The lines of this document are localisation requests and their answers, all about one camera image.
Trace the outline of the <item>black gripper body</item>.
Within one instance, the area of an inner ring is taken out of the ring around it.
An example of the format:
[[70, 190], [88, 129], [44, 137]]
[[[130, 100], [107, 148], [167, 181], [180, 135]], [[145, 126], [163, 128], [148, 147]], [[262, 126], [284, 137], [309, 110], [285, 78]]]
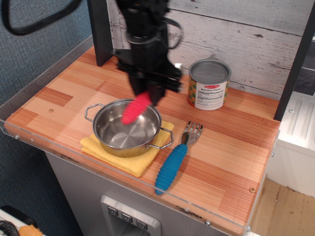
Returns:
[[167, 38], [159, 36], [149, 40], [130, 38], [130, 49], [115, 49], [118, 68], [127, 74], [143, 73], [147, 83], [159, 83], [165, 89], [179, 92], [182, 73], [167, 57]]

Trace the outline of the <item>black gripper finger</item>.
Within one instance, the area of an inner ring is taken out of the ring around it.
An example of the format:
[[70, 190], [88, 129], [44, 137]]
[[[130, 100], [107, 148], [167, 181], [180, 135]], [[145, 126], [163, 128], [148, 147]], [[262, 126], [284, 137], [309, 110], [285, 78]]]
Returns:
[[135, 96], [138, 96], [147, 90], [145, 74], [129, 73], [128, 77]]
[[147, 91], [153, 106], [165, 96], [165, 87], [159, 83], [147, 83]]

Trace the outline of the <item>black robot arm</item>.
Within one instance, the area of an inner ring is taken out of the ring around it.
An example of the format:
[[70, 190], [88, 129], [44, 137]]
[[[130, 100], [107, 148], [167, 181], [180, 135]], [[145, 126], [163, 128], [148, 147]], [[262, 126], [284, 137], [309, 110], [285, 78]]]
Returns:
[[169, 12], [166, 0], [117, 1], [126, 22], [126, 39], [130, 49], [115, 49], [118, 68], [128, 74], [135, 95], [149, 94], [152, 105], [165, 96], [167, 90], [179, 92], [182, 72], [168, 59], [168, 26], [179, 29], [178, 40], [183, 38], [179, 23], [165, 17]]

